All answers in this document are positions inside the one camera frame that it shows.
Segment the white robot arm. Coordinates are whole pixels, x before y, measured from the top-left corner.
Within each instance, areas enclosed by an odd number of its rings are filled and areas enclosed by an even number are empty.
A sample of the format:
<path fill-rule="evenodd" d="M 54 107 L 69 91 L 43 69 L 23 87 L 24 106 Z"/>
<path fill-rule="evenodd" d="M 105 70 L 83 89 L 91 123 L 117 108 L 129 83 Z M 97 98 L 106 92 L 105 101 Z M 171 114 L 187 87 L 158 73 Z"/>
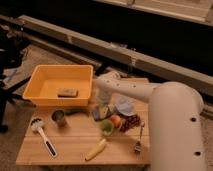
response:
<path fill-rule="evenodd" d="M 151 171 L 207 171 L 198 91 L 180 82 L 123 80 L 116 71 L 99 76 L 96 86 L 148 104 Z"/>

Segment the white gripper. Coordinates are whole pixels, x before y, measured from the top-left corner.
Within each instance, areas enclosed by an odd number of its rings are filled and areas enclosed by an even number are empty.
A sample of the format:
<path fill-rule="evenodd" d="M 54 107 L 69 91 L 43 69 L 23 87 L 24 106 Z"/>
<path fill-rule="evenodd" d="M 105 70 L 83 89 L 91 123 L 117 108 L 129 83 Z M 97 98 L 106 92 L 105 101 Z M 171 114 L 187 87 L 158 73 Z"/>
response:
<path fill-rule="evenodd" d="M 99 89 L 97 91 L 97 96 L 96 96 L 96 100 L 98 102 L 99 105 L 108 105 L 110 100 L 112 97 L 112 93 L 110 91 L 105 91 L 102 89 Z M 100 106 L 96 105 L 95 106 L 95 111 L 96 113 L 100 112 Z M 107 114 L 108 114 L 108 106 L 103 106 L 101 108 L 101 118 L 106 118 Z"/>

